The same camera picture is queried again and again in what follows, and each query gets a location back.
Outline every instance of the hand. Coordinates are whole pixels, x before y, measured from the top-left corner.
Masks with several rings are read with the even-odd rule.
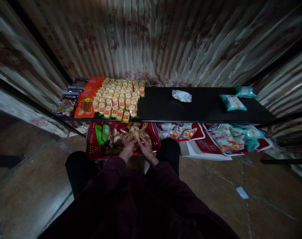
[[[119,157],[122,158],[125,163],[128,162],[129,158],[133,154],[134,144],[137,142],[136,139],[133,139],[133,135],[129,134],[129,136],[124,141],[124,148],[122,152],[119,154]]]
[[[151,166],[153,168],[155,168],[158,165],[159,160],[154,156],[150,142],[148,142],[144,137],[141,137],[141,136],[139,136],[139,137],[141,140],[138,141],[138,144],[141,148],[143,155],[145,156],[147,161],[151,164]]]

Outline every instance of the tiled floor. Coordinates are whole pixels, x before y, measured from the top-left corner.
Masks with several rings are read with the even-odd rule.
[[[22,121],[0,134],[0,154],[25,154],[13,169],[0,168],[0,238],[36,238],[70,205],[64,163],[78,150],[85,150],[80,136],[58,139]],[[302,178],[289,167],[260,164],[261,157],[268,156],[250,155],[252,166],[240,157],[181,157],[180,178],[241,238],[302,238]],[[239,186],[248,200],[237,193]]]

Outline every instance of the leg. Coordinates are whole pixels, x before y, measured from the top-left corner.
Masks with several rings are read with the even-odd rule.
[[[161,140],[161,148],[157,151],[156,158],[160,162],[168,162],[177,176],[179,176],[180,145],[174,139]]]
[[[65,166],[74,198],[84,190],[88,180],[99,173],[96,163],[89,161],[82,151],[70,154]]]

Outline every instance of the dark red sweater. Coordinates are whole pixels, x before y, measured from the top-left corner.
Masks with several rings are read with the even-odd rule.
[[[169,163],[146,176],[109,159],[43,238],[238,238]]]

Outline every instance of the dark red sleeve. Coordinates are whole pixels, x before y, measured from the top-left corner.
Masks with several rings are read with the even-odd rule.
[[[169,163],[161,162],[157,165],[153,180],[170,206],[180,215],[194,219],[205,238],[239,238],[220,216],[212,212],[178,178]]]
[[[126,163],[122,158],[107,160],[101,172],[39,238],[87,238],[104,215],[107,196],[115,189]]]

